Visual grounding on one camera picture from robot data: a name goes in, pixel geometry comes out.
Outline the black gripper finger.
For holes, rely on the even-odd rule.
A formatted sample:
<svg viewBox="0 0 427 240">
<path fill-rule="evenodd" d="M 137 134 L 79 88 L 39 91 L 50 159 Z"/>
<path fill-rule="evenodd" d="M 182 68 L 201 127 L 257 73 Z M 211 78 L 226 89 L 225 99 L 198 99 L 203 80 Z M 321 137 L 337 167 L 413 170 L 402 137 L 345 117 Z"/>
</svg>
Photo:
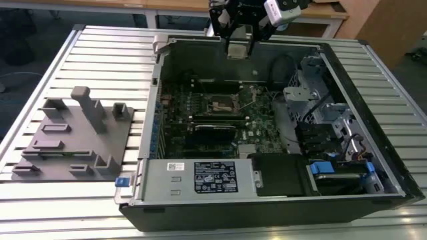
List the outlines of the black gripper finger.
<svg viewBox="0 0 427 240">
<path fill-rule="evenodd" d="M 225 52 L 229 54 L 231 35 L 234 33 L 234 24 L 229 11 L 226 9 L 211 9 L 210 20 L 214 35 L 222 38 Z"/>
<path fill-rule="evenodd" d="M 257 42 L 269 40 L 277 31 L 277 27 L 273 25 L 270 18 L 266 15 L 261 20 L 255 20 L 251 25 L 251 30 L 249 56 L 253 55 Z"/>
</svg>

